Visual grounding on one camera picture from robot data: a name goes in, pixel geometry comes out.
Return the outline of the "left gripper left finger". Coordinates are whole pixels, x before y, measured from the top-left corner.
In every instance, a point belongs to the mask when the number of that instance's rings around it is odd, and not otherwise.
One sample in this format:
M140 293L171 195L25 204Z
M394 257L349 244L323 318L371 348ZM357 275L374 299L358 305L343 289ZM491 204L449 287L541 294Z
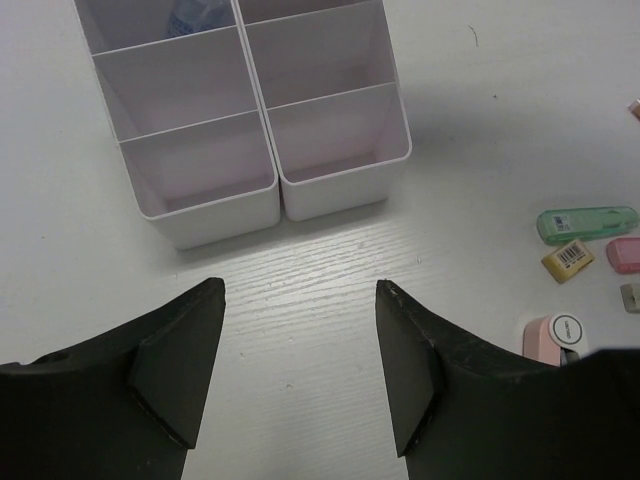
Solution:
M225 315L209 278L32 363L1 368L5 479L178 479L196 446Z

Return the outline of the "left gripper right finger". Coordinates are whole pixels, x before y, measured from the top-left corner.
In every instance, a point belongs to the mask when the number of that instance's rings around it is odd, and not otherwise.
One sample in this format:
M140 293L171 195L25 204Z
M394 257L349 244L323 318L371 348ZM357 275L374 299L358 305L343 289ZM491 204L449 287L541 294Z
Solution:
M635 479L639 353L565 366L504 350L389 280L376 327L396 451L413 479Z

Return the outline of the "yellow small eraser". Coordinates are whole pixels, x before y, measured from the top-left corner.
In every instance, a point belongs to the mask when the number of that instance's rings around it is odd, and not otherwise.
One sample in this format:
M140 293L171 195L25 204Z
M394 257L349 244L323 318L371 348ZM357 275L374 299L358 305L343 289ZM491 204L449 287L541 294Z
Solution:
M575 239L542 258L541 263L558 284L564 284L592 264L593 253Z

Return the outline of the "grey eraser block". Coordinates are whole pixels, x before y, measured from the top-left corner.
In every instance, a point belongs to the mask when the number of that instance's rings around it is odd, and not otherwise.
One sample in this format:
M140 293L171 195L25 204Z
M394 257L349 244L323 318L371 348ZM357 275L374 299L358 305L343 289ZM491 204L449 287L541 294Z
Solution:
M630 314L640 313L640 285L627 283L620 286L620 293L625 311Z

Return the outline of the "blue cap marker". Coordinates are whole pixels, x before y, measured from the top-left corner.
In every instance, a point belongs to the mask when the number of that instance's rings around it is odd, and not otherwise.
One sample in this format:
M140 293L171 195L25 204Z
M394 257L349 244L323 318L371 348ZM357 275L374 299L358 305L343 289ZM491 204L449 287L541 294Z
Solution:
M227 13L227 1L175 1L167 22L166 37L175 38L225 26Z

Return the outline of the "green correction tape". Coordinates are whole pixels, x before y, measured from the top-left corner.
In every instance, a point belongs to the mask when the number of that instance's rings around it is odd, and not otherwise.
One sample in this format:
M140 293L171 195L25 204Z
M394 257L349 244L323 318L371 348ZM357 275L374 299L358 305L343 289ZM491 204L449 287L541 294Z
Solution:
M536 219L537 232L547 245L625 235L638 226L639 213L626 206L546 210Z

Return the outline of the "white organizer bin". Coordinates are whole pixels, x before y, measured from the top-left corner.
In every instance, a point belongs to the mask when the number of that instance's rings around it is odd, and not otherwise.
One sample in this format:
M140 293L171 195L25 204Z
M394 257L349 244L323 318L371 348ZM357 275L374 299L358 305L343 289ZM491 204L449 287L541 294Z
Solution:
M412 140L383 3L234 6L287 217L386 200Z
M186 250L275 226L279 179L238 23L166 37L173 1L75 3L141 216Z

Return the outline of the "pink correction tape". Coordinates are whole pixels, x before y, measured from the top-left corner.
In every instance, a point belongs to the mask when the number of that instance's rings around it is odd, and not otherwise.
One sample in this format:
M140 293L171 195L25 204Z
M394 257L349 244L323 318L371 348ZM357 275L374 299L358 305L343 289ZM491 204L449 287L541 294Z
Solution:
M636 274L640 270L640 238L624 237L606 246L607 259L618 274Z

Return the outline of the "left white organizer bin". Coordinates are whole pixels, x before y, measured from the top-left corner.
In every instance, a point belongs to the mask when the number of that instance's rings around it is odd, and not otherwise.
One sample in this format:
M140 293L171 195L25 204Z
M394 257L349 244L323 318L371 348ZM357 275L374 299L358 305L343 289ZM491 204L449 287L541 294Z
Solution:
M75 3L141 216L186 250L275 226L279 179L238 23L166 37L173 1Z

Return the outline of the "right white organizer bin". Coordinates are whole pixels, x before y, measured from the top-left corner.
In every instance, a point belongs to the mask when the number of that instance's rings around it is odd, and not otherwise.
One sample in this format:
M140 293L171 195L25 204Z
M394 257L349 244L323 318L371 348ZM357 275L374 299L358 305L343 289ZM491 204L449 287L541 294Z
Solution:
M287 217L386 200L412 140L383 3L234 6Z

